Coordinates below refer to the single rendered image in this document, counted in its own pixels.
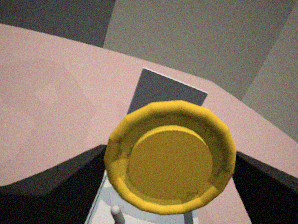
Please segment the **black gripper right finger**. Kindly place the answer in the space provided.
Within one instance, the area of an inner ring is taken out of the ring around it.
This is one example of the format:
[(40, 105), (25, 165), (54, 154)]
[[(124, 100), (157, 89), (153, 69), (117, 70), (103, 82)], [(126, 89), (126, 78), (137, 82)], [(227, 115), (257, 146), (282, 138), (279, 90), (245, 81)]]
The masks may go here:
[(237, 152), (231, 175), (251, 224), (298, 224), (298, 179)]

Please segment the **yellow plate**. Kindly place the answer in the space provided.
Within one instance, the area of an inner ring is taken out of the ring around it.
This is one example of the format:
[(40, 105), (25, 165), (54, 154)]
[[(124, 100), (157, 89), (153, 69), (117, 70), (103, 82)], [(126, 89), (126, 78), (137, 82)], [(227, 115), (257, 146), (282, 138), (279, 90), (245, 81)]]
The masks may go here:
[(235, 167), (229, 128), (210, 109), (158, 101), (129, 113), (105, 149), (109, 183), (133, 208), (181, 214), (220, 196)]

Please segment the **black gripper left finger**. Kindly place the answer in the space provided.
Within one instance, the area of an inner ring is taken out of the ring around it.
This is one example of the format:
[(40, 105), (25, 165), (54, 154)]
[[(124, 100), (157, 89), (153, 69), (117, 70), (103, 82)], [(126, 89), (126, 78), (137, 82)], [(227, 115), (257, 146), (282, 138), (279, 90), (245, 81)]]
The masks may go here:
[(0, 186), (0, 224), (85, 224), (105, 175), (98, 145), (17, 183)]

